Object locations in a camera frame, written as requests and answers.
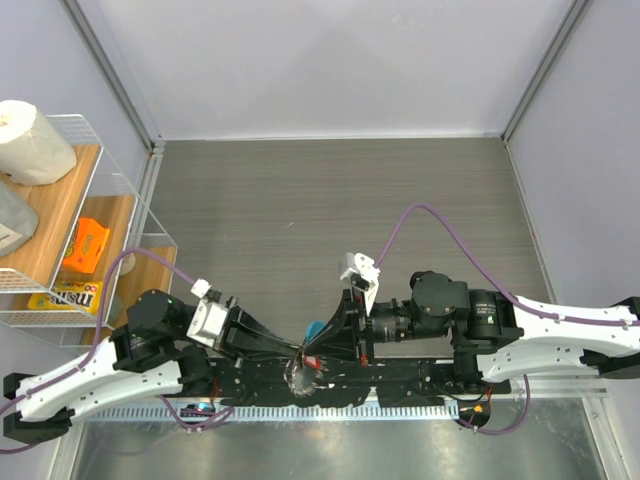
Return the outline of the blue key tag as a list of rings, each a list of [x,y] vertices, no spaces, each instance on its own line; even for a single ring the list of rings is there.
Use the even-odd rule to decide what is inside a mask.
[[[304,342],[306,344],[311,342],[317,335],[319,335],[322,332],[325,326],[326,324],[321,321],[314,321],[310,323],[305,331]]]

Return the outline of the key with red tag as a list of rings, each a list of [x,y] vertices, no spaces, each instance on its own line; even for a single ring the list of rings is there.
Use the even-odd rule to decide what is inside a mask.
[[[303,354],[301,356],[303,367],[313,370],[317,375],[322,375],[326,370],[326,362],[319,356]]]

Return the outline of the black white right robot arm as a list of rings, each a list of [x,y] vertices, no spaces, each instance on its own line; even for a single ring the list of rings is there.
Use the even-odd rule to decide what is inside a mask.
[[[295,390],[315,390],[336,366],[376,366],[380,343],[449,337],[452,381],[466,394],[513,377],[567,368],[603,378],[639,376],[639,300],[604,308],[539,303],[502,289],[471,289],[434,271],[416,272],[407,300],[379,302],[376,264],[347,267],[348,300],[306,338],[291,369]]]

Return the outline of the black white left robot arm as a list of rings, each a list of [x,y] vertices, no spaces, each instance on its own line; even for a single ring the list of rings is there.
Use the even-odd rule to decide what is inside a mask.
[[[84,355],[38,375],[3,380],[2,433],[24,447],[66,434],[74,422],[129,401],[156,396],[207,395],[216,352],[232,363],[293,357],[284,340],[238,307],[207,293],[197,305],[159,290],[144,292],[128,322]]]

